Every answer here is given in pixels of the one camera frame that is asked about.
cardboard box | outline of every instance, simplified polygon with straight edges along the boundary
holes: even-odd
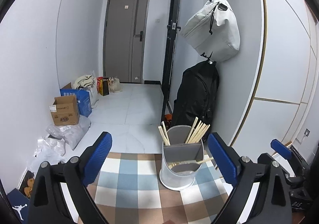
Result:
[[[90,93],[82,89],[72,89],[71,83],[60,89],[61,96],[75,95],[77,97],[79,113],[88,117],[92,113]]]
[[[110,89],[109,89],[109,81],[108,78],[103,78],[103,77],[99,77],[98,79],[98,93],[100,95],[109,95],[110,94]]]
[[[77,97],[75,95],[55,97],[53,105],[50,106],[50,112],[54,125],[76,125],[79,123],[79,109]]]

blue gripper pad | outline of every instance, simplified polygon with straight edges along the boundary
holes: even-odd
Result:
[[[284,159],[289,160],[292,157],[292,152],[289,148],[286,148],[279,140],[274,139],[270,143],[270,147],[275,150]]]
[[[208,137],[208,148],[214,160],[216,161],[216,164],[219,167],[225,182],[227,182],[228,184],[232,184],[232,186],[235,187],[237,184],[237,175],[239,173],[237,172],[237,168],[232,159],[229,157],[229,155],[220,144],[220,142],[217,140],[217,138],[214,136],[214,134],[210,134]]]
[[[95,148],[86,165],[84,166],[84,176],[82,183],[85,187],[93,183],[101,170],[101,167],[112,147],[112,136],[108,132],[103,132],[92,146]]]

blue box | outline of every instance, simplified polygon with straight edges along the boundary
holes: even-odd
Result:
[[[92,108],[89,92],[81,89],[72,89],[71,83],[69,83],[60,89],[60,94],[61,96],[76,95],[79,113],[85,117],[88,117],[91,114]]]

plastic bag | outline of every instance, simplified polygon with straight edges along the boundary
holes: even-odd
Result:
[[[77,125],[55,126],[50,125],[46,131],[57,139],[64,139],[71,149],[74,150],[91,125],[90,119],[80,115]]]
[[[116,77],[110,77],[109,78],[110,81],[110,92],[121,92],[122,91],[122,87],[120,84],[120,80]]]
[[[38,139],[38,148],[36,150],[36,154],[41,152],[44,146],[51,148],[53,151],[57,152],[60,156],[64,156],[65,154],[64,139],[55,139],[50,137]]]
[[[88,87],[84,87],[83,90],[86,90],[90,93],[91,107],[95,108],[97,106],[96,102],[98,101],[98,90],[97,90],[98,80],[94,78],[94,83]]]
[[[33,157],[31,160],[27,161],[27,169],[34,173],[36,176],[36,173],[39,170],[39,167],[42,162],[48,161],[50,165],[56,165],[59,162],[65,163],[66,160],[64,157],[62,157],[58,152],[51,149],[50,144],[45,139],[38,139],[38,148],[36,150],[36,157]]]

plaid rug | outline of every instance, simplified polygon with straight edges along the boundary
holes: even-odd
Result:
[[[204,163],[194,184],[179,192],[160,182],[161,160],[161,154],[109,153],[88,190],[110,224],[210,224],[214,220],[227,193],[213,163]]]

